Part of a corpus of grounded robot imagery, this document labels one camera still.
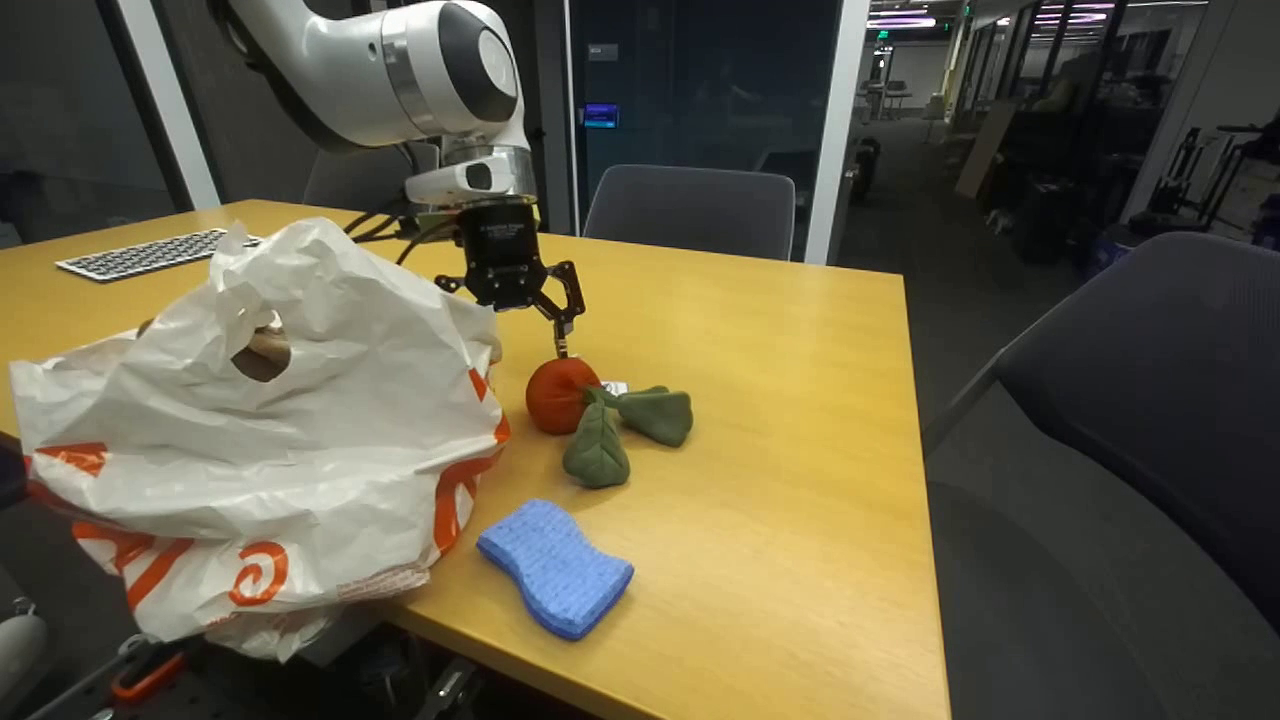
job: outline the blue sponge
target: blue sponge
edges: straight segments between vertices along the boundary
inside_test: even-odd
[[[478,551],[516,580],[532,618],[562,641],[586,634],[637,571],[597,551],[570,514],[544,498],[492,524]]]

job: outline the chair backrest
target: chair backrest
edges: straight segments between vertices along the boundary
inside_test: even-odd
[[[795,184],[774,173],[615,165],[597,184],[586,236],[787,261]]]
[[[993,360],[1056,441],[1165,509],[1280,633],[1280,255],[1160,236]]]

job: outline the orange ball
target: orange ball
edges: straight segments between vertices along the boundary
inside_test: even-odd
[[[601,384],[593,365],[576,356],[558,356],[539,365],[527,384],[522,384],[522,406],[532,425],[549,434],[568,434],[576,432],[576,419],[586,406],[586,393]]]

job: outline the green cloth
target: green cloth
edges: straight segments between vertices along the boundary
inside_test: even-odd
[[[646,389],[609,396],[609,402],[618,412],[629,432],[640,432],[657,443],[679,446],[693,432],[688,393]]]
[[[631,476],[631,458],[615,434],[611,412],[597,393],[583,406],[583,419],[576,419],[562,452],[562,473],[583,488],[611,488]]]

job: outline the white plastic bag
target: white plastic bag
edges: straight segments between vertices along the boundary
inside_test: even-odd
[[[279,374],[235,356],[273,327]],[[344,600],[420,587],[505,415],[492,310],[301,220],[215,252],[146,333],[12,365],[32,483],[150,641],[301,651]]]

